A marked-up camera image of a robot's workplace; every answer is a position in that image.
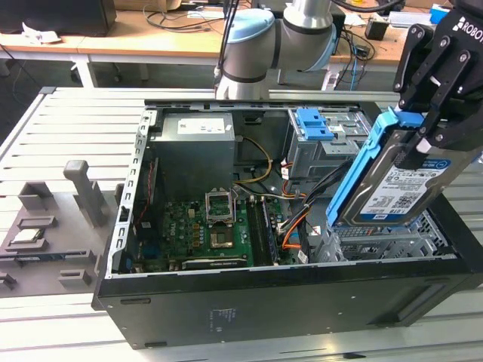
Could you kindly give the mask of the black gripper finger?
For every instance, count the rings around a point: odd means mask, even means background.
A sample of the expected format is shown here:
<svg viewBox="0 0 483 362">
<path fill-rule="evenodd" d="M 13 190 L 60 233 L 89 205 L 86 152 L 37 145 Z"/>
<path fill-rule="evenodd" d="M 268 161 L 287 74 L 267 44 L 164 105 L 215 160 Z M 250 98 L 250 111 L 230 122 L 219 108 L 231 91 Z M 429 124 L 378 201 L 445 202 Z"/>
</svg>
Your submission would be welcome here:
<svg viewBox="0 0 483 362">
<path fill-rule="evenodd" d="M 416 169 L 431 151 L 482 147 L 482 62 L 472 51 L 431 51 L 400 81 L 400 108 L 426 116 L 400 156 Z"/>
<path fill-rule="evenodd" d="M 392 86 L 399 94 L 400 109 L 423 110 L 429 106 L 437 87 L 430 78 L 442 65 L 452 43 L 449 35 L 438 35 L 429 26 L 414 24 L 409 28 Z"/>
</svg>

